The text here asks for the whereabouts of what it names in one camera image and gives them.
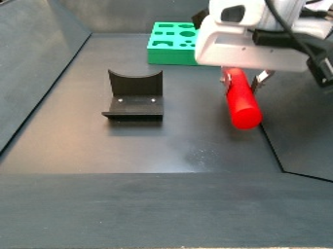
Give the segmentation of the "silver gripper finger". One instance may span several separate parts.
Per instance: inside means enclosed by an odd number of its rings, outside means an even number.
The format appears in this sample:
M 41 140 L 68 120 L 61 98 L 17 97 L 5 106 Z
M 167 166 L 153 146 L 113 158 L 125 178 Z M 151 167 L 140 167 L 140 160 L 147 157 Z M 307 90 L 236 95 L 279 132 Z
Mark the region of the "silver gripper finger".
M 219 79 L 224 86 L 224 92 L 228 92 L 230 87 L 231 87 L 231 75 L 226 72 L 222 73 L 222 77 Z
M 251 83 L 251 91 L 256 93 L 258 89 L 263 86 L 264 81 L 274 75 L 272 70 L 262 70 L 260 73 L 255 76 Z

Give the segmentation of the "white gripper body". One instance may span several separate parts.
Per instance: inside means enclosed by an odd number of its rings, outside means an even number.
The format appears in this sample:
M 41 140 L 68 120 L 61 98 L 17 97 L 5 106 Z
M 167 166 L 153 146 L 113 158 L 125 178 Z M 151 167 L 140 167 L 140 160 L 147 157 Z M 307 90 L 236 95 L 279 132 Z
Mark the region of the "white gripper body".
M 306 9 L 307 0 L 209 0 L 199 27 L 195 60 L 203 65 L 276 71 L 308 70 L 294 49 L 258 46 L 256 30 L 304 33 L 327 40 L 333 22 Z

